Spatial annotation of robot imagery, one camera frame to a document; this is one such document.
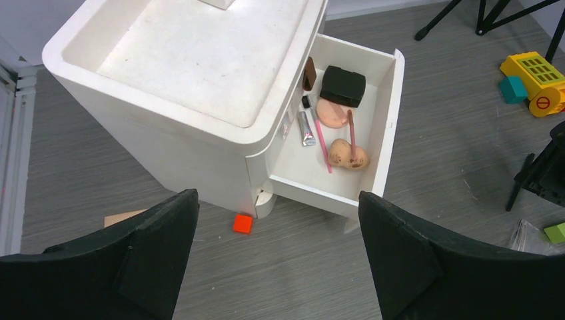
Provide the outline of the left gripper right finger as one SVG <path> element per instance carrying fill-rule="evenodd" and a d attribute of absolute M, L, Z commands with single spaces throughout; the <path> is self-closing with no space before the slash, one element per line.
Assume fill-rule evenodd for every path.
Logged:
<path fill-rule="evenodd" d="M 478 241 L 361 192 L 358 217 L 383 319 L 563 319 L 564 256 Z"/>

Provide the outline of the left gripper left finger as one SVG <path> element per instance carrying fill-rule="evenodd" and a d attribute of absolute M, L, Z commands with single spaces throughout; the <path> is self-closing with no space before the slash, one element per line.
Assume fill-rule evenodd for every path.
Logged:
<path fill-rule="evenodd" d="M 1 258 L 2 319 L 171 319 L 199 217 L 186 189 L 39 254 Z"/>

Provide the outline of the beige makeup sponge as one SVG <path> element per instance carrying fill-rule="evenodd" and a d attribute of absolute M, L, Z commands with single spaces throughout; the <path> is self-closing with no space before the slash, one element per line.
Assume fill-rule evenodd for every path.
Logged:
<path fill-rule="evenodd" d="M 362 170 L 370 165 L 370 157 L 362 147 L 355 147 L 355 155 L 352 152 L 352 145 L 347 140 L 335 139 L 330 146 L 327 159 L 333 167 L 350 170 Z"/>

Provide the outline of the white small cream tube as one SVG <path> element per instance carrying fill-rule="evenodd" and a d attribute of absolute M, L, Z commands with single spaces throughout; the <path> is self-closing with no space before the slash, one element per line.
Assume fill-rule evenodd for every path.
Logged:
<path fill-rule="evenodd" d="M 299 111 L 297 117 L 298 117 L 298 126 L 302 137 L 301 139 L 302 145 L 305 147 L 316 145 L 316 139 L 313 135 L 312 129 L 308 122 L 308 117 L 306 116 L 306 112 Z"/>

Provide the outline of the pink lip pencil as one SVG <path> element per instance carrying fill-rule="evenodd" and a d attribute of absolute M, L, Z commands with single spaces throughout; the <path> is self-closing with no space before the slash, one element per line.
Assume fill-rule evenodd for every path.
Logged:
<path fill-rule="evenodd" d="M 353 112 L 351 109 L 348 110 L 348 124 L 349 124 L 349 131 L 350 131 L 350 146 L 351 146 L 351 159 L 356 161 L 357 159 L 357 152 L 356 152 L 356 137 L 354 131 L 354 119 L 353 119 Z"/>

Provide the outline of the pink powder puff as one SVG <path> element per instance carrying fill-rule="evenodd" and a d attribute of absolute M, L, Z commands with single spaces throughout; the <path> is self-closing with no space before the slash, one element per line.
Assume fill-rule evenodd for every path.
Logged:
<path fill-rule="evenodd" d="M 320 98 L 316 104 L 316 114 L 319 121 L 327 127 L 338 129 L 349 122 L 349 107 Z"/>

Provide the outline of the white drawer organizer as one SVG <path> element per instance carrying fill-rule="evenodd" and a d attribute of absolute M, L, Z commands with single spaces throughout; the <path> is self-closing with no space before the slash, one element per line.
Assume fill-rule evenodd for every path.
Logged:
<path fill-rule="evenodd" d="M 405 59 L 321 32 L 325 1 L 86 1 L 45 45 L 46 68 L 166 189 L 255 218 L 278 196 L 359 226 L 358 195 L 382 195 Z M 329 65 L 366 77 L 354 110 L 362 170 L 326 168 L 300 142 L 308 58 L 316 101 Z"/>

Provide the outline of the black compact case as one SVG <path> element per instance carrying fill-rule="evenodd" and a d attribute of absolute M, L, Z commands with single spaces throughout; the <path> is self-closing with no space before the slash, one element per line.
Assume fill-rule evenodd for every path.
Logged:
<path fill-rule="evenodd" d="M 329 65 L 323 75 L 320 97 L 345 107 L 358 108 L 366 88 L 366 77 Z"/>

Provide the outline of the pink eyebrow brush comb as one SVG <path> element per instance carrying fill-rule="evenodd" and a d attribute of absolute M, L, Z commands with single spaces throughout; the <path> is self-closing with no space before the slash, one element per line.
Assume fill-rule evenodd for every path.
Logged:
<path fill-rule="evenodd" d="M 326 164 L 328 172 L 331 174 L 332 173 L 332 167 L 328 162 L 328 150 L 327 150 L 327 147 L 326 147 L 326 142 L 324 140 L 323 132 L 322 132 L 322 129 L 321 129 L 321 126 L 320 126 L 320 121 L 318 119 L 316 109 L 315 109 L 314 104 L 312 103 L 309 95 L 303 95 L 302 96 L 302 104 L 303 104 L 303 107 L 305 109 L 308 109 L 311 113 L 311 116 L 312 116 L 312 119 L 314 121 L 314 125 L 315 125 L 315 128 L 316 128 L 316 133 L 318 135 L 320 147 L 322 149 L 323 160 L 324 160 L 324 163 Z"/>

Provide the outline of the white barcode box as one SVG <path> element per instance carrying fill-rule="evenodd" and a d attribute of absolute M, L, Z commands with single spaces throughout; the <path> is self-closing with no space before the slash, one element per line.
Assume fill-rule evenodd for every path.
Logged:
<path fill-rule="evenodd" d="M 200 1 L 222 10 L 227 10 L 234 2 L 234 0 L 200 0 Z"/>

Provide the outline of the black makeup pencil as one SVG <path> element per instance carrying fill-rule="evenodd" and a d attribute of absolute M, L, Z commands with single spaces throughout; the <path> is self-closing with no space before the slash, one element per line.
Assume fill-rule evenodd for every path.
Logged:
<path fill-rule="evenodd" d="M 518 174 L 515 176 L 514 178 L 514 186 L 512 188 L 512 192 L 510 194 L 509 200 L 506 204 L 505 210 L 507 212 L 510 212 L 517 200 L 518 194 L 520 192 L 520 190 L 522 189 L 522 185 L 523 185 L 523 172 L 526 172 L 527 169 L 529 168 L 529 166 L 531 166 L 531 164 L 533 163 L 535 159 L 535 154 L 534 153 L 530 153 L 528 154 L 528 156 L 526 157 L 526 159 L 524 160 L 523 164 L 522 164 L 522 168 L 521 170 L 518 172 Z"/>

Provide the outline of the tan wooden block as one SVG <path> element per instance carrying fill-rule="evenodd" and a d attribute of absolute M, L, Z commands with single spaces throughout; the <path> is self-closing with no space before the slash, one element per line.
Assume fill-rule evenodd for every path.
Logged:
<path fill-rule="evenodd" d="M 126 219 L 129 219 L 131 217 L 134 217 L 142 212 L 146 211 L 146 209 L 141 209 L 141 210 L 136 210 L 136 211 L 130 211 L 130 212 L 126 212 L 126 213 L 120 213 L 120 214 L 116 214 L 116 215 L 110 215 L 110 216 L 106 216 L 104 218 L 104 228 L 109 227 L 111 225 L 114 225 L 116 223 L 119 223 L 121 221 L 124 221 Z"/>

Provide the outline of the yellow toy block house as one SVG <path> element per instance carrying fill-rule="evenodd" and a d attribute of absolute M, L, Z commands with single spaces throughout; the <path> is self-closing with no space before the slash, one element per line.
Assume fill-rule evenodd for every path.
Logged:
<path fill-rule="evenodd" d="M 533 116 L 564 112 L 564 76 L 537 52 L 510 55 L 500 70 L 507 77 L 521 80 Z"/>

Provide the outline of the small orange red cube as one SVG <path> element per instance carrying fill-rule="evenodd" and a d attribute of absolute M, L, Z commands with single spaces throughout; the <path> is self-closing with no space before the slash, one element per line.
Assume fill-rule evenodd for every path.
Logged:
<path fill-rule="evenodd" d="M 233 231 L 236 233 L 250 235 L 253 228 L 254 219 L 251 216 L 236 214 L 233 223 Z"/>

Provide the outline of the black tripod stand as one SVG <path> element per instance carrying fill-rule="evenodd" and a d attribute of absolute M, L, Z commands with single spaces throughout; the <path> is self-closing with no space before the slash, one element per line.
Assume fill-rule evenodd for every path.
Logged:
<path fill-rule="evenodd" d="M 428 33 L 442 20 L 444 19 L 459 3 L 461 0 L 450 1 L 443 9 L 440 11 L 427 25 L 420 29 L 415 35 L 414 40 L 423 40 Z M 489 31 L 497 29 L 503 25 L 513 22 L 517 19 L 525 17 L 531 13 L 539 11 L 545 7 L 557 3 L 558 0 L 544 0 L 535 5 L 527 7 L 517 13 L 507 16 L 503 19 L 499 19 L 499 16 L 503 10 L 508 6 L 510 0 L 499 0 L 495 3 L 493 8 L 485 14 L 486 12 L 486 1 L 481 0 L 478 6 L 478 15 L 476 20 L 476 30 L 475 34 L 478 36 L 483 36 Z M 560 20 L 557 24 L 556 30 L 552 36 L 552 40 L 548 47 L 545 55 L 545 59 L 548 62 L 553 62 L 553 58 L 557 52 L 557 48 L 561 42 L 562 36 L 564 35 L 564 11 L 561 14 Z"/>

